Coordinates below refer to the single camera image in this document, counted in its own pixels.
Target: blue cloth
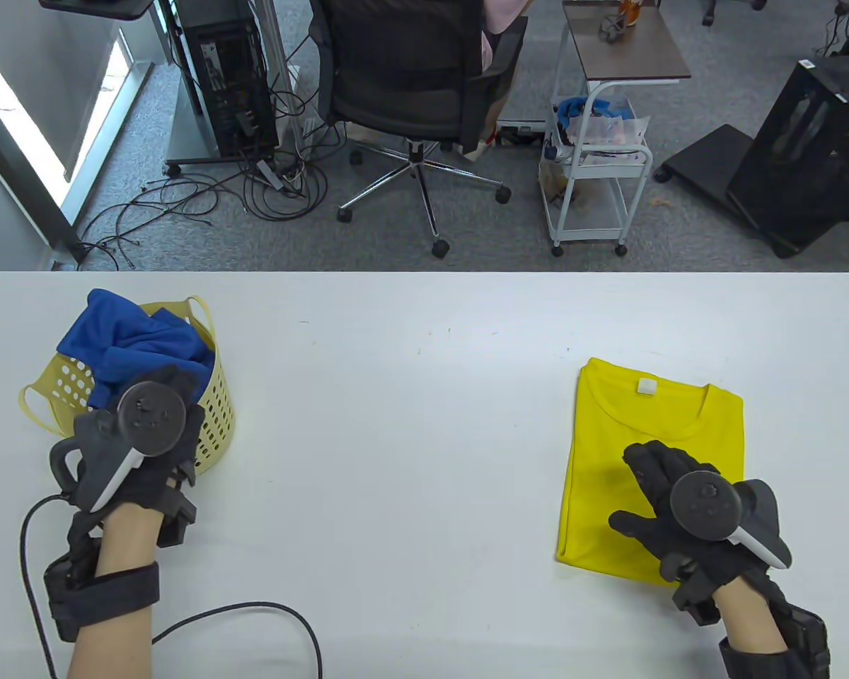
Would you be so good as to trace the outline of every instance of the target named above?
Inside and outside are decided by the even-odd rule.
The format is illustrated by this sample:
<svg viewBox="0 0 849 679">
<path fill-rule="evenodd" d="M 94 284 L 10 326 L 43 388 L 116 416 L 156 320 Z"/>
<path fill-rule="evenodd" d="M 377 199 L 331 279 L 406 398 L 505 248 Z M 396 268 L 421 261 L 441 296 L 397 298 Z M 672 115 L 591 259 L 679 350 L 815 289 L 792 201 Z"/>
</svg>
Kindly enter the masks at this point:
<svg viewBox="0 0 849 679">
<path fill-rule="evenodd" d="M 557 122 L 560 123 L 560 128 L 563 132 L 569 129 L 571 117 L 579 117 L 582 114 L 588 100 L 588 97 L 572 97 L 571 99 L 560 101 L 560 104 L 557 106 Z M 632 120 L 635 117 L 635 114 L 629 110 L 628 106 L 615 106 L 605 99 L 595 100 L 592 113 L 596 116 L 622 117 L 623 120 Z"/>
<path fill-rule="evenodd" d="M 165 308 L 149 316 L 139 305 L 100 289 L 89 292 L 88 307 L 57 352 L 91 368 L 95 385 L 88 405 L 94 408 L 107 407 L 137 376 L 169 365 L 195 375 L 198 401 L 214 371 L 214 352 L 194 327 Z"/>
</svg>

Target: basket handle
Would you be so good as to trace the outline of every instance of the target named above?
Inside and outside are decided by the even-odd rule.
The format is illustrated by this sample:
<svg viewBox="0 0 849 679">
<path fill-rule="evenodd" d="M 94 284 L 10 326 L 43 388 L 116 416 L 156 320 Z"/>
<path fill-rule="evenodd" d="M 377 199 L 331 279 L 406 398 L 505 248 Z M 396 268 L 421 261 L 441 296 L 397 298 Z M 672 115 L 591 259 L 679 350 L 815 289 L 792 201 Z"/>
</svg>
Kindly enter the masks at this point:
<svg viewBox="0 0 849 679">
<path fill-rule="evenodd" d="M 36 414 L 34 414 L 34 411 L 31 410 L 26 398 L 28 396 L 28 390 L 33 388 L 34 385 L 25 385 L 25 387 L 23 387 L 23 390 L 19 392 L 19 407 L 21 408 L 21 411 L 23 411 L 23 413 L 27 418 L 29 418 L 29 420 L 33 421 L 34 424 L 37 424 L 37 426 L 42 428 L 44 431 L 50 432 L 51 434 L 56 434 L 60 437 L 66 436 L 66 434 L 63 434 L 62 431 L 59 430 L 59 428 L 55 426 L 50 426 L 50 424 L 42 422 L 42 420 L 40 420 L 40 418 Z"/>
<path fill-rule="evenodd" d="M 185 298 L 186 301 L 192 303 L 194 301 L 198 306 L 201 307 L 201 310 L 204 311 L 204 316 L 207 317 L 207 330 L 211 333 L 211 339 L 214 340 L 214 345 L 217 344 L 217 332 L 214 330 L 214 316 L 211 315 L 211 310 L 207 306 L 207 302 L 202 300 L 201 297 L 197 295 L 189 295 Z"/>
</svg>

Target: gray carpet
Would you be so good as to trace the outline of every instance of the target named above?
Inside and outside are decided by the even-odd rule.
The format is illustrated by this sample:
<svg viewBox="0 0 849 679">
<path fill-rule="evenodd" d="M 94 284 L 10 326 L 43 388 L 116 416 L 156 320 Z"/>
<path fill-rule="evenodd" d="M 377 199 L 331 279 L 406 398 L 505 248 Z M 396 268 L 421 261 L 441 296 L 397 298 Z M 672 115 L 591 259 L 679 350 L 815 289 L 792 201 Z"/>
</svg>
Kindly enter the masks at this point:
<svg viewBox="0 0 849 679">
<path fill-rule="evenodd" d="M 749 134 L 780 93 L 793 65 L 824 42 L 827 0 L 771 0 L 764 12 L 721 0 L 715 26 L 703 28 L 700 0 L 664 0 L 664 18 L 693 72 L 672 87 L 633 88 L 635 109 L 651 114 L 648 140 L 657 161 L 728 122 Z M 277 3 L 287 52 L 301 42 L 311 10 L 307 0 Z M 521 71 L 505 117 L 542 117 L 552 87 L 562 11 L 553 0 L 538 0 L 521 58 Z M 570 71 L 574 54 L 570 50 Z M 317 86 L 317 51 L 307 42 L 293 59 L 301 66 L 301 93 Z M 160 177 L 175 106 L 178 73 L 157 68 L 133 109 L 82 224 L 114 203 L 139 193 Z M 465 161 L 454 161 L 463 167 Z M 765 243 L 710 208 L 676 181 L 649 182 L 635 217 L 625 258 L 610 243 L 570 243 L 560 259 L 550 256 L 547 227 L 536 180 L 538 149 L 492 149 L 474 171 L 501 178 L 512 188 L 506 206 L 492 191 L 464 180 L 429 175 L 441 232 L 451 244 L 443 261 L 430 255 L 430 232 L 412 179 L 400 179 L 354 210 L 352 224 L 340 224 L 336 206 L 392 167 L 387 158 L 366 156 L 362 167 L 347 162 L 347 151 L 324 161 L 330 191 L 313 214 L 270 224 L 244 214 L 235 197 L 221 203 L 202 224 L 166 216 L 140 230 L 139 246 L 127 252 L 137 269 L 465 269 L 466 271 L 849 271 L 849 224 L 835 227 L 806 252 L 777 259 Z M 198 168 L 217 178 L 233 167 Z M 144 217 L 133 214 L 126 223 Z M 112 233 L 98 221 L 89 240 Z M 85 269 L 112 269 L 94 252 Z"/>
</svg>

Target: shirt tag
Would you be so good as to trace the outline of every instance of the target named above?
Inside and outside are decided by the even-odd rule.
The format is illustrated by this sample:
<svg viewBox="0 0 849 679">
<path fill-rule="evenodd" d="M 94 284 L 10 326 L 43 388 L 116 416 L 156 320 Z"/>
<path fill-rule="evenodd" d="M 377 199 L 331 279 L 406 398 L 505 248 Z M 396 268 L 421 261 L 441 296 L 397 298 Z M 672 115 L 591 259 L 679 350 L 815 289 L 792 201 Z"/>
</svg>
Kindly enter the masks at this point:
<svg viewBox="0 0 849 679">
<path fill-rule="evenodd" d="M 641 378 L 638 381 L 638 393 L 645 395 L 656 395 L 657 394 L 657 380 L 656 379 L 648 379 Z"/>
</svg>

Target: office chair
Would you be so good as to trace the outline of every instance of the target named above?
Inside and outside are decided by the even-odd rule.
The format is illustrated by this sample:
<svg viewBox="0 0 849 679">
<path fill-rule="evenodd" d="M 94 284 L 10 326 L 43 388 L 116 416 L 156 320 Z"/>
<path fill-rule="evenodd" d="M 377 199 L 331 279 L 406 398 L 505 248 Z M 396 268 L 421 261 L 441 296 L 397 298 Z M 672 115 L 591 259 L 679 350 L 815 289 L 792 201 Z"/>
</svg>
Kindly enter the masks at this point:
<svg viewBox="0 0 849 679">
<path fill-rule="evenodd" d="M 765 4 L 767 4 L 767 0 L 747 0 L 747 2 L 751 5 L 751 9 L 755 12 L 761 12 L 764 9 Z M 713 26 L 713 18 L 715 18 L 715 11 L 717 9 L 717 0 L 708 0 L 708 8 L 707 12 L 705 12 L 705 18 L 702 19 L 702 26 Z"/>
<path fill-rule="evenodd" d="M 448 150 L 459 144 L 466 153 L 477 148 L 490 106 L 512 86 L 528 19 L 519 17 L 499 37 L 493 62 L 482 72 L 483 0 L 311 0 L 311 9 L 308 34 L 320 52 L 322 119 L 404 137 L 408 148 L 402 153 L 357 142 L 352 165 L 361 165 L 360 149 L 401 165 L 340 206 L 337 219 L 350 222 L 359 200 L 412 173 L 434 236 L 431 254 L 443 259 L 450 245 L 437 230 L 427 171 L 490 185 L 502 204 L 512 191 L 501 181 L 429 156 L 438 146 Z"/>
</svg>

